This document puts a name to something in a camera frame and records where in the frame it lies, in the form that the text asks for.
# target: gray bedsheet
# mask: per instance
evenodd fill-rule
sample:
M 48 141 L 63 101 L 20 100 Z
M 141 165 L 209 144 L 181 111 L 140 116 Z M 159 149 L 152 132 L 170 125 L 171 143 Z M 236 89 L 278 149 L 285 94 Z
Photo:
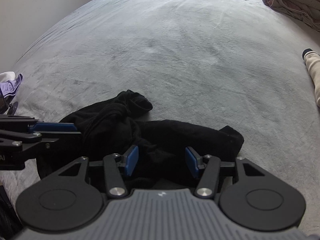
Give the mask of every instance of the gray bedsheet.
M 131 89 L 152 102 L 146 119 L 230 125 L 241 155 L 302 192 L 301 230 L 320 233 L 320 115 L 301 57 L 319 41 L 261 0 L 93 0 L 14 65 L 17 114 L 59 121 Z M 14 204 L 35 162 L 0 179 Z

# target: purple clothing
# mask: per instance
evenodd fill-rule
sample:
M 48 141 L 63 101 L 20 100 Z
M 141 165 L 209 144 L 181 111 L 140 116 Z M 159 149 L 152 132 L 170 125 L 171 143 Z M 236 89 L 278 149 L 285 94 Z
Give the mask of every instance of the purple clothing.
M 15 96 L 17 90 L 22 82 L 23 76 L 21 74 L 15 80 L 8 80 L 5 83 L 0 83 L 0 89 L 4 95 L 4 97 Z

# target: white logo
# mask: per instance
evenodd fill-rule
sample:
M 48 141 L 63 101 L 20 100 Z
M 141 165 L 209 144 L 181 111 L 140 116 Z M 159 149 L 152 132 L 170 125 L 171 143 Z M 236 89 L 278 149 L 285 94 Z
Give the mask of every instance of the white logo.
M 160 196 L 160 197 L 163 197 L 163 196 L 165 196 L 165 195 L 167 195 L 167 193 L 165 193 L 164 191 L 161 192 L 161 193 L 158 193 L 158 196 Z

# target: beige rolled fabric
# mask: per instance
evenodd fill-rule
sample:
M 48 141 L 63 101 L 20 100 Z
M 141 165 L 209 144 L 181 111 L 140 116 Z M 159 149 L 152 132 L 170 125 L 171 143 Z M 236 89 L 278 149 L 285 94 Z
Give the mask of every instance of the beige rolled fabric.
M 309 74 L 315 84 L 315 98 L 318 107 L 320 107 L 320 56 L 312 49 L 306 49 L 302 57 L 306 63 Z

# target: silver bolt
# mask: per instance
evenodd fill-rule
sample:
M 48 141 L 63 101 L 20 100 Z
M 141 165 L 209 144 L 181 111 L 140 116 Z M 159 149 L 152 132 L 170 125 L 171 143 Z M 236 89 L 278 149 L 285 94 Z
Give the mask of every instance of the silver bolt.
M 207 197 L 212 194 L 212 190 L 206 187 L 202 187 L 197 190 L 197 194 L 202 197 Z
M 121 187 L 113 187 L 109 190 L 109 193 L 113 196 L 122 196 L 125 193 L 125 190 Z
M 14 146 L 20 146 L 22 143 L 20 141 L 14 141 L 12 142 L 12 145 Z

